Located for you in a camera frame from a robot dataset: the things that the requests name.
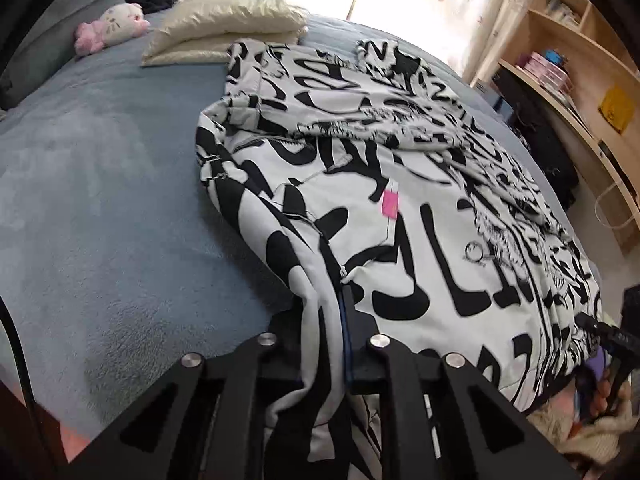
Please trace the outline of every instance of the black cable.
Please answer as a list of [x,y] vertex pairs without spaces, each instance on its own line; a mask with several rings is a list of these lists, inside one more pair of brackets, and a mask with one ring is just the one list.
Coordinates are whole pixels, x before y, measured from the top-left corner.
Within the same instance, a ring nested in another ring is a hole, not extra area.
[[55,476],[58,468],[56,466],[53,451],[44,437],[42,424],[38,419],[36,399],[33,397],[33,390],[31,389],[31,380],[29,379],[29,371],[27,370],[27,361],[24,359],[24,351],[20,344],[18,331],[15,329],[14,320],[11,318],[11,314],[9,314],[9,309],[7,309],[4,304],[2,296],[0,296],[0,323],[4,327],[4,331],[9,339],[9,344],[11,345],[11,351],[14,353],[15,367],[18,370],[18,378],[20,379],[20,387],[22,389],[22,396],[24,397],[24,404],[27,408],[27,413],[31,419],[31,423],[33,424],[36,436],[40,441],[44,455],[49,461],[52,474]]

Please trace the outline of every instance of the yellow paper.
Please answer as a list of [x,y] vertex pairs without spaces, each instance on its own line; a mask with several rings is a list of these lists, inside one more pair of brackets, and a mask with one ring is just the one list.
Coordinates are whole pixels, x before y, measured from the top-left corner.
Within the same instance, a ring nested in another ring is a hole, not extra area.
[[616,85],[607,91],[598,110],[607,123],[621,134],[630,123],[636,108],[633,101]]

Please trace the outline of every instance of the pink tag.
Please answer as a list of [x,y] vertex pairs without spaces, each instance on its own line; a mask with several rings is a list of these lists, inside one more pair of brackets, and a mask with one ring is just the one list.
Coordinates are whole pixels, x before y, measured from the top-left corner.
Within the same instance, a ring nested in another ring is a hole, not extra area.
[[382,194],[382,214],[392,220],[398,217],[398,193],[385,189]]

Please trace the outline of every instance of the pink and white plush toy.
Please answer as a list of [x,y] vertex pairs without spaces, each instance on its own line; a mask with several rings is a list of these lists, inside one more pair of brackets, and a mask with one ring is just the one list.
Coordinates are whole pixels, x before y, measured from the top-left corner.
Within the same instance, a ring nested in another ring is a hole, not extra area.
[[76,54],[88,56],[131,38],[142,36],[149,28],[138,4],[118,4],[99,20],[80,23],[76,28]]

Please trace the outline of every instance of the metal bolt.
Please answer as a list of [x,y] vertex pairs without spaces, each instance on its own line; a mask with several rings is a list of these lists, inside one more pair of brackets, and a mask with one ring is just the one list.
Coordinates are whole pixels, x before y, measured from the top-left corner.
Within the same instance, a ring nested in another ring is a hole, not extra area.
[[180,364],[185,368],[195,368],[196,366],[200,366],[202,362],[202,356],[200,354],[196,354],[196,352],[189,352],[182,356],[180,359]]
[[453,368],[462,368],[465,365],[466,359],[460,354],[447,354],[444,358],[447,364]]
[[258,336],[258,343],[261,346],[273,346],[277,343],[278,337],[271,332],[262,332]]
[[384,334],[376,334],[371,336],[371,338],[369,339],[369,342],[373,346],[377,346],[378,348],[384,348],[385,346],[389,346],[389,343],[391,343],[391,339],[389,339],[389,337]]

